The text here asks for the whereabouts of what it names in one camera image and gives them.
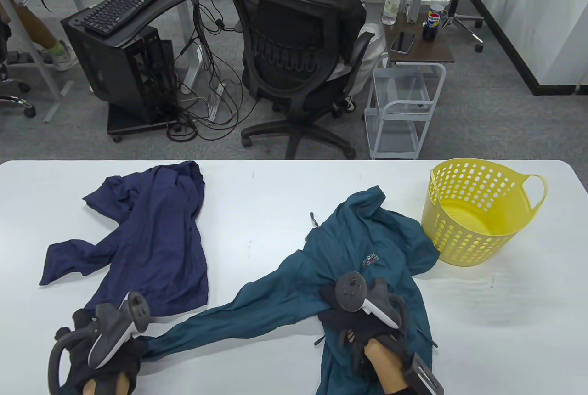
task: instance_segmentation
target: keyboard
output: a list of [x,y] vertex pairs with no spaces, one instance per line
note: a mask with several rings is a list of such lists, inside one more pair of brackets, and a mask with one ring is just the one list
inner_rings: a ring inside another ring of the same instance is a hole
[[91,32],[111,36],[154,0],[104,0],[84,15],[80,24]]

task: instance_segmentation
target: pepsi bottle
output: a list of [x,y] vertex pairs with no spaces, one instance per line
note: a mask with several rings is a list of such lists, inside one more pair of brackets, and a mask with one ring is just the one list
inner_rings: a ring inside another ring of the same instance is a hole
[[443,10],[447,6],[449,0],[431,0],[431,6],[429,7],[429,14],[424,22],[423,27],[423,40],[432,42],[437,36],[439,30],[439,24],[441,23],[441,15]]

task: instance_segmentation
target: white pants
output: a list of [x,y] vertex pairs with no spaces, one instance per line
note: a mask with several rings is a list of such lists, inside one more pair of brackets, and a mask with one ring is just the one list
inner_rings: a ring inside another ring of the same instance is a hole
[[[355,82],[351,92],[349,92],[349,96],[353,96],[361,92],[366,81],[368,78],[370,78],[373,68],[376,66],[380,56],[386,49],[386,38],[384,37],[384,29],[382,29],[381,25],[376,25],[376,23],[366,23],[359,31],[359,35],[363,34],[364,32],[371,32],[374,34],[374,36],[371,38],[369,45],[367,46],[365,55],[363,55],[363,60],[359,65],[359,71],[357,72],[357,76],[355,77]],[[343,76],[349,72],[351,72],[351,66],[346,66],[343,63],[343,60],[339,59],[337,67],[334,68],[333,73],[327,81],[334,80],[335,78]]]

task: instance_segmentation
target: teal jacket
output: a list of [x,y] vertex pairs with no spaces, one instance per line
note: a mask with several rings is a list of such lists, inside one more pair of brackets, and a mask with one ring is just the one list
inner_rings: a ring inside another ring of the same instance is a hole
[[[145,337],[144,360],[227,338],[258,337],[315,316],[329,309],[319,288],[344,273],[359,271],[368,283],[383,277],[390,291],[405,300],[407,346],[432,367],[429,320],[412,276],[428,271],[439,252],[417,221],[381,208],[385,197],[379,187],[351,195],[323,225],[311,230],[303,250],[286,257],[276,271],[243,286],[231,303],[194,315],[160,337]],[[382,394],[379,383],[366,383],[355,374],[349,349],[340,347],[338,339],[337,333],[326,332],[317,395]]]

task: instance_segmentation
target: vr controller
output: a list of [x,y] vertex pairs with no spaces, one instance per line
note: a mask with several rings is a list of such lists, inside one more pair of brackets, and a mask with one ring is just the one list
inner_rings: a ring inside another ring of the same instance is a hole
[[98,369],[107,364],[131,336],[145,332],[149,323],[149,305],[138,292],[129,292],[119,309],[110,303],[96,305],[96,319],[92,323],[65,334],[51,349],[48,368],[50,394],[59,394],[59,361],[68,345],[90,337],[93,345],[88,354],[88,366]]
[[406,306],[402,298],[388,292],[386,280],[376,279],[369,288],[364,277],[357,271],[346,273],[335,285],[335,298],[345,311],[357,312],[362,309],[382,320],[390,328],[398,330],[395,336],[382,335],[376,337],[376,340],[401,359],[406,383],[418,395],[444,395],[443,386],[429,366],[418,354],[410,353],[406,349]]

